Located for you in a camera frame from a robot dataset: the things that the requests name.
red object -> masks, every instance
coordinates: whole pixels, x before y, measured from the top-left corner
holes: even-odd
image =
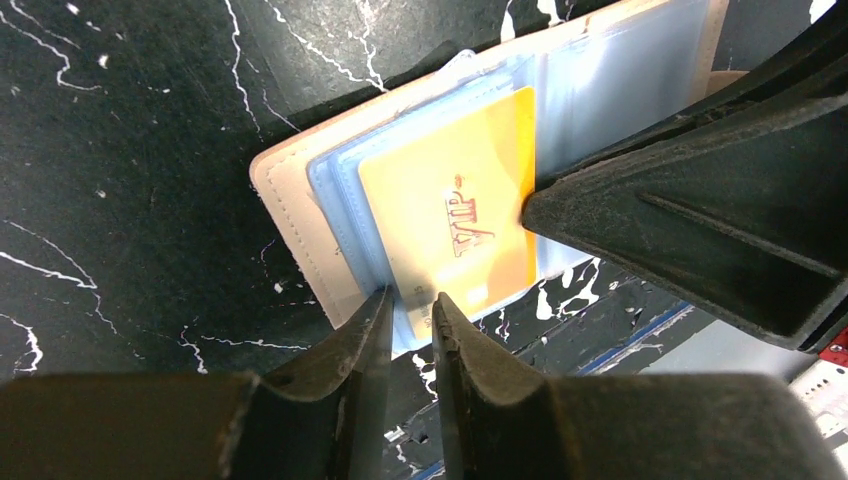
[[[848,328],[839,332],[839,335],[819,353],[819,358],[841,367],[848,367]]]

black plastic part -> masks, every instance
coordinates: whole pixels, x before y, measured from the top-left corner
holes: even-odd
[[[823,348],[848,325],[846,11],[720,92],[729,103],[691,107],[693,128],[663,127],[690,125],[683,112],[532,195],[525,227],[775,345]]]
[[[62,375],[0,390],[0,478],[380,476],[393,299],[271,373]]]
[[[551,378],[478,331],[444,293],[433,323],[448,479],[843,478],[776,379]]]

black marble surface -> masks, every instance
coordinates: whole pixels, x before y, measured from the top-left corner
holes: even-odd
[[[0,381],[262,373],[321,341],[329,322],[250,185],[253,157],[460,49],[498,44],[505,19],[521,35],[609,3],[3,0]],[[750,68],[809,22],[784,16],[791,28],[743,55],[739,31],[759,17],[734,15],[753,20],[725,29],[721,68],[722,52]],[[566,277],[483,328],[538,368],[572,373],[679,306],[606,263]],[[387,477],[439,459],[431,362],[427,347],[392,364]]]

yellow card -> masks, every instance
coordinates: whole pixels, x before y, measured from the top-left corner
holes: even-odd
[[[359,166],[418,338],[440,291],[473,315],[536,281],[520,222],[535,186],[534,98],[523,88]]]

wallet stitching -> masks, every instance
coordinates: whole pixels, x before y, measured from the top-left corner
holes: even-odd
[[[289,214],[288,209],[283,204],[283,197],[282,197],[282,195],[280,195],[280,191],[278,190],[277,185],[274,184],[274,180],[272,180],[272,176],[271,176],[271,172],[274,169],[282,166],[282,164],[284,162],[290,160],[292,157],[294,157],[296,155],[299,155],[304,150],[305,149],[303,149],[303,148],[295,150],[295,151],[291,152],[290,154],[288,154],[286,156],[286,158],[277,162],[273,167],[269,168],[266,171],[265,179],[268,181],[268,184],[271,185],[271,190],[274,191],[274,194],[277,197],[277,203],[280,205],[280,208],[283,211],[283,215],[285,215],[285,217],[286,217],[286,222],[288,222],[289,226],[291,227],[295,238],[297,238],[297,243],[299,243],[300,246],[303,248],[303,253],[306,255],[306,261],[309,262],[309,265],[312,267],[312,270],[315,271],[315,275],[318,277],[318,282],[321,284],[321,287],[324,289],[324,291],[327,292],[327,296],[330,297],[330,303],[332,304],[333,313],[336,315],[337,318],[341,318],[341,311],[339,310],[338,303],[336,302],[335,298],[333,297],[332,293],[330,292],[330,289],[327,287],[327,284],[324,282],[324,276],[321,274],[321,271],[318,270],[318,266],[315,264],[315,261],[312,259],[312,256],[309,254],[309,250],[306,248],[306,244],[303,241],[303,237],[300,235],[300,232],[297,231],[297,227],[294,226],[294,222],[292,221],[292,217]]]

